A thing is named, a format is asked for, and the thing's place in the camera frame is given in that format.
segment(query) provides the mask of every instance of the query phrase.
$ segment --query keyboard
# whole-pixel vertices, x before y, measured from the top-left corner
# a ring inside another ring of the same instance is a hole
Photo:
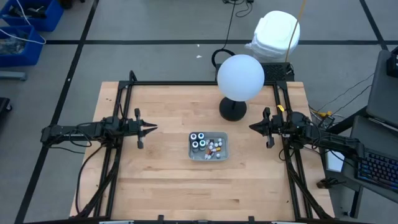
[[[398,158],[365,149],[364,159],[358,163],[357,179],[398,191]]]

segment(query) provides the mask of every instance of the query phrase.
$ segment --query small bottle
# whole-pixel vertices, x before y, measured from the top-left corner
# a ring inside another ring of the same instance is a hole
[[[203,133],[199,133],[198,134],[198,139],[199,140],[203,140],[205,138],[205,134],[203,134]]]
[[[206,141],[200,140],[199,142],[199,150],[204,151],[206,149]]]
[[[191,138],[191,141],[196,141],[197,140],[197,135],[195,133],[192,133],[190,138]]]
[[[197,141],[194,141],[193,143],[192,143],[192,151],[193,152],[198,152],[198,150],[199,150],[199,143],[197,142]]]

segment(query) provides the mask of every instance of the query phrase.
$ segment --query gray plastic tray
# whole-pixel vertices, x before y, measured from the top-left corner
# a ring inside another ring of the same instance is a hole
[[[205,159],[205,154],[206,150],[208,149],[208,146],[206,146],[206,149],[204,151],[198,150],[198,152],[193,152],[192,151],[192,140],[190,139],[191,134],[195,133],[198,135],[199,133],[203,133],[205,135],[205,141],[206,140],[214,140],[214,142],[218,142],[218,139],[222,139],[223,145],[221,146],[221,151],[220,152],[215,152],[215,154],[219,153],[220,158],[217,159],[216,156],[214,155],[211,159]],[[228,135],[224,132],[192,132],[188,135],[188,155],[189,158],[191,158],[194,161],[224,161],[229,157],[229,151],[228,151]]]

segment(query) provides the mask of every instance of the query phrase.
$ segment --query yellow cable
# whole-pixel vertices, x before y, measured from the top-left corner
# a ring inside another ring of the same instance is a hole
[[[286,58],[285,58],[285,62],[287,62],[287,58],[289,57],[290,45],[292,44],[292,40],[293,40],[293,36],[294,36],[294,32],[296,31],[297,24],[299,24],[299,21],[300,21],[300,19],[301,19],[301,15],[303,14],[303,11],[304,11],[304,6],[305,6],[305,3],[306,3],[306,2],[307,2],[307,0],[303,0],[303,4],[301,5],[300,13],[298,14],[298,17],[297,17],[296,25],[294,25],[293,34],[292,34],[292,37],[290,38],[290,41],[289,41],[289,46],[287,47],[287,51],[286,51]]]

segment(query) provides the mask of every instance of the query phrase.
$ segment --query gray floor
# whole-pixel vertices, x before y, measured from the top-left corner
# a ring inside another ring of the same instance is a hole
[[[366,1],[385,40],[398,40],[396,0]],[[57,29],[43,32],[48,40],[79,40],[93,0],[65,11]],[[233,19],[230,39],[251,39],[260,17],[273,10],[297,15],[300,1],[256,0],[250,15]],[[100,0],[88,40],[222,40],[232,5],[221,0]],[[377,40],[357,0],[308,0],[302,17],[301,40]],[[59,124],[91,121],[102,81],[127,78],[134,70],[140,80],[212,80],[210,58],[220,44],[85,45],[63,107]],[[14,110],[0,134],[0,223],[12,223],[40,151],[40,130],[52,119],[77,45],[46,45],[34,67],[6,68],[28,73],[26,82],[0,80],[0,96]],[[237,54],[250,54],[243,45],[229,45]],[[320,108],[374,71],[379,45],[299,45],[290,57],[295,78],[303,81],[310,105]],[[218,62],[227,56],[217,58]],[[371,79],[328,105],[336,111]],[[339,111],[343,116],[362,108],[369,91]],[[40,176],[26,222],[67,218],[82,156],[51,150]],[[351,206],[352,191],[331,190],[336,216]],[[365,191],[357,222],[391,223],[398,205]]]

